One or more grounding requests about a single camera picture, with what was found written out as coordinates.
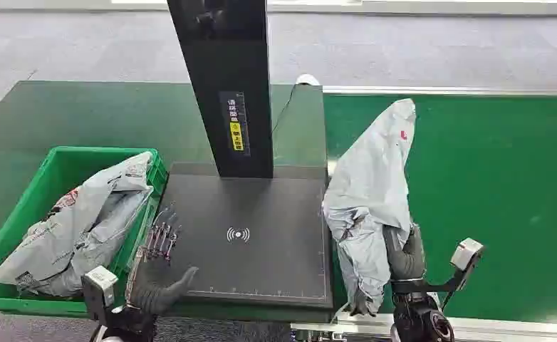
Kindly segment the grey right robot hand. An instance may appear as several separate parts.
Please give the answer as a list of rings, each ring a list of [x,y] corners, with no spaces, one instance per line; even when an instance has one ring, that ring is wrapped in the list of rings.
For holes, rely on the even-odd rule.
[[[401,232],[401,229],[392,226],[384,226],[382,231],[391,279],[393,281],[422,279],[427,269],[420,226],[412,224],[409,237],[403,246],[400,246],[398,232]]]

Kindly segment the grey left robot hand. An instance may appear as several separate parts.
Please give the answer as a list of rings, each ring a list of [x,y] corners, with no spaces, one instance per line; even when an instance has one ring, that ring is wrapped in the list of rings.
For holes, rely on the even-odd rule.
[[[171,269],[172,249],[178,238],[173,203],[161,208],[139,245],[125,288],[126,304],[145,314],[168,311],[191,288],[199,271],[191,266],[181,276]]]

